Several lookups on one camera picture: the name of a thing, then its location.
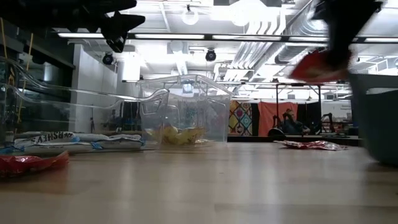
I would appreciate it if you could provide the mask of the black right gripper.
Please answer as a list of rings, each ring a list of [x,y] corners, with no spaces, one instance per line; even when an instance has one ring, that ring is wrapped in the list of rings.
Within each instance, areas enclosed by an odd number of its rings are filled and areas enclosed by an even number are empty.
[[[383,0],[319,0],[315,5],[313,19],[330,19],[328,22],[328,64],[331,67],[339,65],[338,56],[338,20],[342,15],[366,15],[370,16],[374,12],[379,12],[383,5]],[[341,63],[340,67],[348,67],[351,50],[349,49],[353,39],[368,22],[368,18],[342,18],[341,28]]]

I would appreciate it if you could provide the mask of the red Skittles candy packet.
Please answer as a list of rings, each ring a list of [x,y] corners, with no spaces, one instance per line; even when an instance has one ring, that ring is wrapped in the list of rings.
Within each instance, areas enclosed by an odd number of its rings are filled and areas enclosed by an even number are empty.
[[[353,53],[348,50],[340,56],[331,50],[316,50],[304,56],[288,78],[305,83],[327,83],[343,80],[348,76],[348,67]]]
[[[68,151],[46,158],[38,156],[0,156],[0,179],[63,168],[68,165],[68,161]]]
[[[312,141],[312,142],[296,142],[296,141],[275,141],[289,149],[313,149],[324,151],[344,151],[347,146],[342,146],[329,141]]]

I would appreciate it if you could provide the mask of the colourful patchwork quilt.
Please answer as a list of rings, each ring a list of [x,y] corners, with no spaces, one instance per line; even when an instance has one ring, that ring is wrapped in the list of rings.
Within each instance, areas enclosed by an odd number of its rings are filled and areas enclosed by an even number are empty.
[[[250,103],[231,101],[229,106],[229,134],[252,136],[252,107]]]

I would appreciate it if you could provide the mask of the black metal rack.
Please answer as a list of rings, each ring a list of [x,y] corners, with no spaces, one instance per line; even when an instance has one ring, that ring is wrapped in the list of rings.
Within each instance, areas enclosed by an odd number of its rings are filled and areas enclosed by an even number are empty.
[[[284,112],[282,114],[282,119],[279,117],[280,112],[280,101],[283,99],[279,98],[281,92],[288,88],[291,91],[298,90],[300,88],[307,87],[309,90],[313,90],[318,95],[318,101],[315,103],[315,112],[312,116],[313,121],[309,121],[308,118],[308,105],[312,105],[310,96],[307,100],[305,100],[305,114],[306,114],[306,123],[303,123],[300,127],[302,128],[300,134],[303,136],[304,134],[310,135],[319,135],[322,133],[322,101],[321,101],[321,85],[317,85],[318,90],[314,89],[314,86],[311,84],[305,83],[277,83],[275,86],[276,89],[276,112],[277,114],[273,116],[274,126],[273,128],[279,129],[284,134],[287,134],[286,124],[288,122],[293,124],[294,117],[288,112]]]

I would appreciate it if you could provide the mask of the clear long plastic bin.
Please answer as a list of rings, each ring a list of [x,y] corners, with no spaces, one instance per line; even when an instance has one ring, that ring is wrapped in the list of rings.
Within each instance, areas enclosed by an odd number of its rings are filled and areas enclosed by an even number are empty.
[[[0,148],[15,147],[28,139],[57,131],[113,136],[138,134],[145,143],[138,150],[157,149],[160,139],[150,129],[164,124],[169,91],[161,89],[144,98],[56,86],[35,79],[17,62],[0,57]],[[91,144],[50,142],[35,145]]]

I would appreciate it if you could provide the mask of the orange hanging cloth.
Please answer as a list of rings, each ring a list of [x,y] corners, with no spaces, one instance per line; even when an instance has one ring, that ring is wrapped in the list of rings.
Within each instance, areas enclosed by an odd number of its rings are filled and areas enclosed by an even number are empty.
[[[260,102],[258,104],[259,107],[259,136],[266,137],[268,136],[268,132],[273,128],[274,120],[273,116],[278,115],[279,119],[283,121],[282,115],[287,111],[287,109],[291,109],[294,112],[297,111],[298,104],[285,102],[285,103],[267,103]]]

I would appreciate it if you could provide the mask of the teal plastic bin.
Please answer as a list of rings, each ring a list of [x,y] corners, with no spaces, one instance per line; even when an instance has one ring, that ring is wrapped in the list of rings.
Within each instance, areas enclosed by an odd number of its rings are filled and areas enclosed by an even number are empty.
[[[369,155],[398,167],[398,76],[349,74],[354,120]]]

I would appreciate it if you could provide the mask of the black overhead light bar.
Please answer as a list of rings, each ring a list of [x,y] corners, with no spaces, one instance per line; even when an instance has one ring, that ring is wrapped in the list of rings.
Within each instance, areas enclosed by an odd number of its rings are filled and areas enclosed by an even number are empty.
[[[57,35],[67,39],[104,39],[101,33],[59,32]],[[204,40],[227,42],[284,42],[284,43],[322,43],[327,44],[325,36],[296,35],[246,35],[246,34],[173,34],[173,33],[128,33],[127,39],[136,40]],[[398,44],[398,37],[355,37],[353,44]]]

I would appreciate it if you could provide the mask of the clear square plastic bin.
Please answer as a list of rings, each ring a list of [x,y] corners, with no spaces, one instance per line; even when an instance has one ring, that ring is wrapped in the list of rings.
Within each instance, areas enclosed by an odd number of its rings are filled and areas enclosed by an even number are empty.
[[[178,75],[140,80],[136,86],[142,96],[161,89],[169,91],[163,126],[149,130],[151,136],[160,138],[163,146],[195,147],[227,142],[229,104],[233,94],[223,85],[203,75]],[[203,127],[205,134],[195,144],[175,145],[162,140],[164,127],[168,125],[176,127],[178,133]]]

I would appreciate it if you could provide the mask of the black office chair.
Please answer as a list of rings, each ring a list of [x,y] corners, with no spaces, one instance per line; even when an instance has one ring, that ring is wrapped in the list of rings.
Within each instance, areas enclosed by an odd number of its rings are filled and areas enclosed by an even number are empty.
[[[275,137],[275,138],[284,138],[285,137],[284,132],[279,128],[271,128],[269,130],[269,132],[267,133],[267,135],[269,137]]]

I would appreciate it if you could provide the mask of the person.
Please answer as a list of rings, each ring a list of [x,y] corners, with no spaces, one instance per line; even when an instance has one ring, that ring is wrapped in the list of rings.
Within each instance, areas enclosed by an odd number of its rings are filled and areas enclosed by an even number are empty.
[[[281,122],[280,128],[284,134],[294,135],[310,133],[310,128],[295,119],[292,109],[287,109],[282,116],[284,120]]]

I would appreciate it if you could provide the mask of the silver ventilation duct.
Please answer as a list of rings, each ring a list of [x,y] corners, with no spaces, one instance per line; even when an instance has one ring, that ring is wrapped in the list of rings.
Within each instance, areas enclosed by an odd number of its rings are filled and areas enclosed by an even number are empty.
[[[288,19],[282,11],[272,22],[261,22],[254,34],[294,35],[294,36],[325,36],[326,24],[321,20],[312,20],[315,6],[320,0],[297,0],[304,2],[298,13]],[[258,69],[264,64],[292,63],[298,55],[308,47],[302,44],[282,42],[242,42],[231,62],[233,68]]]

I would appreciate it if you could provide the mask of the cluttered workbench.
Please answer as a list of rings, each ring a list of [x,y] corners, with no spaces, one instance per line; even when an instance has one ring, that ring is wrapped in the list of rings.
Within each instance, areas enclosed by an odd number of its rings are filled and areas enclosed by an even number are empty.
[[[349,129],[353,127],[353,123],[348,120],[334,121],[333,114],[327,113],[321,117],[320,134],[331,137],[347,137]]]

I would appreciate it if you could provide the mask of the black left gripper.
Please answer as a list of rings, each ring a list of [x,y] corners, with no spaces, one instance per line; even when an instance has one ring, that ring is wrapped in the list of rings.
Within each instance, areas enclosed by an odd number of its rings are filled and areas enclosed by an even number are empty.
[[[137,0],[71,0],[71,31],[87,29],[100,31],[114,52],[122,52],[127,33],[146,21],[145,16],[121,14],[125,9],[136,7]]]

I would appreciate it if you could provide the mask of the round white ceiling lamp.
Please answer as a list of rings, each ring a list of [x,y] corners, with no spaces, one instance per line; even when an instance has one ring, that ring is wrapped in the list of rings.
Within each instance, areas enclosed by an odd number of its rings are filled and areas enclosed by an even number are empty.
[[[199,21],[199,13],[187,4],[182,13],[182,21],[189,26],[195,25]]]

